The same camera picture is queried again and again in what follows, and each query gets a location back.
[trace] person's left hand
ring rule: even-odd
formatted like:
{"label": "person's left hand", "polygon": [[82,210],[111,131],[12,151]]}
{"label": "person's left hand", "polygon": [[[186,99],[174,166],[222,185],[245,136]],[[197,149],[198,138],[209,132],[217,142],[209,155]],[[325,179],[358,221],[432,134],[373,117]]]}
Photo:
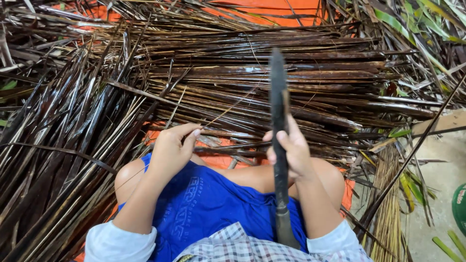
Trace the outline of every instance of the person's left hand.
{"label": "person's left hand", "polygon": [[155,169],[151,172],[163,173],[167,176],[167,182],[170,181],[191,159],[201,128],[198,124],[183,124],[160,132],[152,151],[150,166]]}

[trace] pile of palm leaf strips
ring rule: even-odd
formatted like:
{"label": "pile of palm leaf strips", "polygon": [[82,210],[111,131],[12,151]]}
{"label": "pile of palm leaf strips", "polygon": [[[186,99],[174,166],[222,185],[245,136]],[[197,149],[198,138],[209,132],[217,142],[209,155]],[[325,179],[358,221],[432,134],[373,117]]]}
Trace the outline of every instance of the pile of palm leaf strips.
{"label": "pile of palm leaf strips", "polygon": [[[270,129],[274,47],[286,59],[290,110],[311,153],[343,167],[361,155],[377,162],[375,143],[442,105],[397,96],[392,83],[404,76],[396,72],[410,68],[415,51],[354,37],[360,22],[263,26],[190,2],[113,2],[127,19],[119,23],[48,6],[4,9],[1,84],[14,86],[2,109],[0,261],[75,253],[116,202],[116,170],[148,152],[148,130],[208,124],[201,141],[209,146],[196,151],[254,165],[268,146],[260,138]],[[219,148],[219,136],[236,145]]]}

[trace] wooden board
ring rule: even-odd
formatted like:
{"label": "wooden board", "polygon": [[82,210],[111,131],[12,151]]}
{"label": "wooden board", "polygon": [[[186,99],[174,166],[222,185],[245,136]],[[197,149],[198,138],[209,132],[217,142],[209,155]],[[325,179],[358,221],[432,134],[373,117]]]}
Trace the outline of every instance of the wooden board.
{"label": "wooden board", "polygon": [[[431,120],[427,120],[421,123],[414,124],[412,127],[411,135],[414,138],[420,137],[424,133],[430,122]],[[429,132],[429,135],[436,135],[458,130],[466,130],[466,111],[460,110],[439,117],[437,119],[437,122],[434,124],[431,131]]]}

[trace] blue shorts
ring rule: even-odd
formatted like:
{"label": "blue shorts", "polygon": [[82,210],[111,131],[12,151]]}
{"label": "blue shorts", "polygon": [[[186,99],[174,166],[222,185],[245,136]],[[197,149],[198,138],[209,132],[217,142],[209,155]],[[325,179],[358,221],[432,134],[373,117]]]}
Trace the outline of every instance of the blue shorts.
{"label": "blue shorts", "polygon": [[[141,158],[147,166],[151,154]],[[249,236],[277,241],[275,194],[239,186],[214,170],[189,162],[160,194],[152,225],[156,247],[150,261],[172,261],[186,247],[240,222]],[[291,227],[306,252],[306,235],[299,202],[290,198]]]}

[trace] concrete floor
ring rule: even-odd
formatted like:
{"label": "concrete floor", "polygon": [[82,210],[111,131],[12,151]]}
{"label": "concrete floor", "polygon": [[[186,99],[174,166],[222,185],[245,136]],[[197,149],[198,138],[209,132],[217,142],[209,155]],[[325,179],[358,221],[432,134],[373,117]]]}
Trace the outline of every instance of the concrete floor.
{"label": "concrete floor", "polygon": [[[447,235],[447,230],[453,230],[466,245],[466,237],[456,225],[452,214],[452,197],[457,187],[466,183],[466,132],[457,131],[443,134],[442,138],[429,136],[416,154],[418,159],[441,159],[448,163],[428,163],[420,167],[425,182],[436,190],[436,200],[429,199],[434,226],[429,227],[424,209],[416,205],[414,212],[402,215],[402,227],[407,238],[408,246],[414,262],[438,262],[452,261],[434,242],[432,238],[437,236],[461,259],[458,249]],[[367,188],[356,183],[355,191],[364,195]],[[351,212],[359,218],[364,212],[365,200],[356,199],[353,196]]]}

